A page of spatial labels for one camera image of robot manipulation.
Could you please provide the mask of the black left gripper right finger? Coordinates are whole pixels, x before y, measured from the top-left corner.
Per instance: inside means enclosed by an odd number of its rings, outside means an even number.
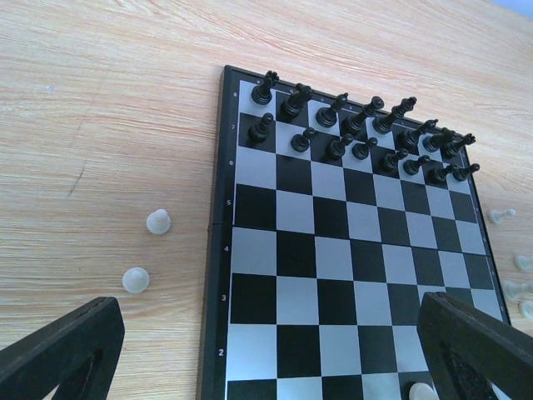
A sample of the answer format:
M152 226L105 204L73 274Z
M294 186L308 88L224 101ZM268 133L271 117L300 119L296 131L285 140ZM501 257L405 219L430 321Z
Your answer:
M427 292L417 333L439 398L532 398L532 337L448 293Z

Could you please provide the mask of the white king piece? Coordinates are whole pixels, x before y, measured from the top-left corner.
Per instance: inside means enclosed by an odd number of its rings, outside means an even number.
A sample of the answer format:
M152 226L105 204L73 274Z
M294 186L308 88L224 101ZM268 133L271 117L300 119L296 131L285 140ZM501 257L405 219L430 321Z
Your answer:
M409 400L439 400L432 386L425 382L416 382L411 385L408 392Z

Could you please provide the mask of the black pawn six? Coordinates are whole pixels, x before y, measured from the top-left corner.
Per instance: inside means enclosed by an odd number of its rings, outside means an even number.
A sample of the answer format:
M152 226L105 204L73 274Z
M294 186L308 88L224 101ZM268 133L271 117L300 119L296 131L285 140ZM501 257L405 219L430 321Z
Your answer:
M452 176L457 182L464 182L473 173L479 171L481 166L478 163L472 163L468 167L459 167L453 173Z

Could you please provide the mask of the black pawn five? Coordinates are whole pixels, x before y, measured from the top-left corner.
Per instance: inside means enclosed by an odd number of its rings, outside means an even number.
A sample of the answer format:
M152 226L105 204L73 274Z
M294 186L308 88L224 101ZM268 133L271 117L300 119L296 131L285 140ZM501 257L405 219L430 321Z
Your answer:
M441 184L446 183L447 177L457 170L457 166L450 164L447 167L434 167L428 172L428 179L431 183Z

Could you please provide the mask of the black pawn four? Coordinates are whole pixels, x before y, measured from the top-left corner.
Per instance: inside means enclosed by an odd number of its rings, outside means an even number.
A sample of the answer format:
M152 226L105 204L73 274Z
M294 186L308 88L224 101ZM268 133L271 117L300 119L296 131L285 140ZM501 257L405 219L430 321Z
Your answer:
M416 175L420 168L428 163L431 158L427 155L419 156L417 159L408 159L403 163L403 170L410 176Z

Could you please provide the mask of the black pawn eight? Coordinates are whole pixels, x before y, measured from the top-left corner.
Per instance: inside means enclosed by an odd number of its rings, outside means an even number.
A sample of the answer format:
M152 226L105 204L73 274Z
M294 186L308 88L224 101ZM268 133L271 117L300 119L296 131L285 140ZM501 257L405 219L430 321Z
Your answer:
M404 148L401 148L394 153L389 152L385 154L381 159L382 169L387 172L397 170L399 162L406 158L408 154L408 151Z

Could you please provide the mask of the black pawn three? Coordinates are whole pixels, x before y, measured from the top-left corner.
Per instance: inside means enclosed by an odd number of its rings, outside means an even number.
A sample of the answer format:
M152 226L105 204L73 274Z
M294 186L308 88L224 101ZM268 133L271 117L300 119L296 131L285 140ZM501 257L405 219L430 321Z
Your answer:
M378 144L378 139L375 137L368 138L365 142L356 143L351 149L352 155L359 160L364 160L369 157L370 151Z

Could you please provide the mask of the black pawn two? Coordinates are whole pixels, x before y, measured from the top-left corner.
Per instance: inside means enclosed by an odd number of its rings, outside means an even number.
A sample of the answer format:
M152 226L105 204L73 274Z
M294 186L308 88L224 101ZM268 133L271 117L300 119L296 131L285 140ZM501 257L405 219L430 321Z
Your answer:
M353 142L353 136L350 133L341 135L339 138L331 141L326 148L326 155L332 161L343 158L346 153L346 147Z

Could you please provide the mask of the black pawn one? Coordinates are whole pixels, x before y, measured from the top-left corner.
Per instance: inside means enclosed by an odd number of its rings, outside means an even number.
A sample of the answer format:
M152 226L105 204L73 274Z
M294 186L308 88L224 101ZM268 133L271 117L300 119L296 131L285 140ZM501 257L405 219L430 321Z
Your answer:
M303 133L295 134L291 138L291 147L294 151L303 153L310 147L310 142L314 138L316 130L313 127L307 127Z

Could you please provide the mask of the black pawn seven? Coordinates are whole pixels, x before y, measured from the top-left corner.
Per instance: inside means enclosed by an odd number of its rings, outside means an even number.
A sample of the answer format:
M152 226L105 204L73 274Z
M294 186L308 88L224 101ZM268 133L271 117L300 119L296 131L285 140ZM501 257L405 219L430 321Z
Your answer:
M266 112L248 128L248 137L255 143L264 143L270 135L270 125L273 121L273 115Z

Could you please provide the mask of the white chess piece right side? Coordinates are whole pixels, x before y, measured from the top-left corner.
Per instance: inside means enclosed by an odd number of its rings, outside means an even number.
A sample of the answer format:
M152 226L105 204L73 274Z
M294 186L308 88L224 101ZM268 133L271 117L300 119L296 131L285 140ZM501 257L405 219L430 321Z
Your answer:
M512 282L505 280L501 284L502 292L505 297L510 300L517 300L520 296L525 296L533 293L532 282Z

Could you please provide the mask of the white pawn near board top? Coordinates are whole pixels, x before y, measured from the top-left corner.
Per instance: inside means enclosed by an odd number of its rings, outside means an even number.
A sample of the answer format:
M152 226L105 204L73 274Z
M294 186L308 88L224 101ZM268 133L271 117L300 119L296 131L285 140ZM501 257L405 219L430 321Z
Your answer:
M491 209L487 213L487 217L489 218L490 222L499 225L501 224L506 218L511 218L516 215L516 210L514 208L507 208L504 210L496 210Z

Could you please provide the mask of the white pawn left upper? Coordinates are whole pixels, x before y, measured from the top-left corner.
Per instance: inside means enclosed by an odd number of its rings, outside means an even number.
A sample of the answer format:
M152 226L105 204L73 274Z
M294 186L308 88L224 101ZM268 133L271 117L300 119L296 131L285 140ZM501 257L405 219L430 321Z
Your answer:
M167 210L158 209L150 213L146 220L147 230L156 235L162 235L168 232L171 227L171 219Z

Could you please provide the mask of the black and silver chessboard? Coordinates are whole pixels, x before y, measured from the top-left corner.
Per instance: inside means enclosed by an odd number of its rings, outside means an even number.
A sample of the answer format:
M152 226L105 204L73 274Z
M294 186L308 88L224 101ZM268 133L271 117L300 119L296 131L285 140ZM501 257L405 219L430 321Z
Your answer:
M197 397L405 399L432 381L416 330L425 293L509 318L474 182L427 177L467 154L433 152L414 176L384 171L398 134L417 127L403 118L368 158L332 161L341 130L316 112L334 97L316 92L287 119L296 84L278 82L259 105L262 79L222 71ZM253 142L265 113L270 135ZM291 138L308 127L298 153Z

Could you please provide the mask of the black knight g8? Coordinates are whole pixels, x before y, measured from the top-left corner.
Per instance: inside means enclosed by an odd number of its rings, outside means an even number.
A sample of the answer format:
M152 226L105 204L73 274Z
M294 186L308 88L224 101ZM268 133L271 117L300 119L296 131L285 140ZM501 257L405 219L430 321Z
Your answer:
M453 141L455 132L444 127L439 133L435 133L431 136L425 137L422 145L427 152L434 153L439 151L448 143Z

